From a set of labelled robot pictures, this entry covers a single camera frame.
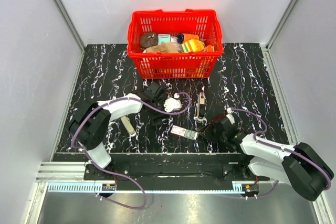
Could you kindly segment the staple remover tool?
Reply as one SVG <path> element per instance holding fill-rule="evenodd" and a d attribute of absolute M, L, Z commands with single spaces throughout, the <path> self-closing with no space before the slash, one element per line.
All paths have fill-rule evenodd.
<path fill-rule="evenodd" d="M 196 119 L 199 122 L 205 121 L 205 93 L 200 92 L 196 103 Z"/>

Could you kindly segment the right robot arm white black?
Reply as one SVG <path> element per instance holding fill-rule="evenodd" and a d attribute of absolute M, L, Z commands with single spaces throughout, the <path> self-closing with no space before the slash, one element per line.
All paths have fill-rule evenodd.
<path fill-rule="evenodd" d="M 245 180 L 267 177 L 290 185 L 302 198 L 315 201 L 330 189 L 334 173 L 309 145 L 280 144 L 238 128 L 229 108 L 218 114 L 200 132 L 205 140 L 217 143 L 231 153 L 243 156 L 233 175 Z"/>

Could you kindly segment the red staple box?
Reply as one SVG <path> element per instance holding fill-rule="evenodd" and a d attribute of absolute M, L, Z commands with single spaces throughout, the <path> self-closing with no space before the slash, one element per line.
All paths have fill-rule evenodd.
<path fill-rule="evenodd" d="M 171 133 L 190 140 L 196 140 L 198 138 L 198 132 L 188 130 L 176 125 L 172 126 Z"/>

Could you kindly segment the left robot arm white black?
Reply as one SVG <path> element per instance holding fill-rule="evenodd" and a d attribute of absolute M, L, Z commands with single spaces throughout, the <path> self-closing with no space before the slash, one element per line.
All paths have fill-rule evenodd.
<path fill-rule="evenodd" d="M 143 104 L 136 100 L 163 111 L 166 99 L 166 91 L 154 82 L 142 91 L 118 98 L 114 103 L 110 103 L 109 100 L 84 100 L 68 127 L 68 132 L 72 136 L 71 147 L 83 149 L 88 153 L 90 159 L 97 164 L 95 172 L 101 179 L 111 178 L 114 172 L 112 159 L 103 144 L 110 122 L 129 114 L 139 113 Z"/>

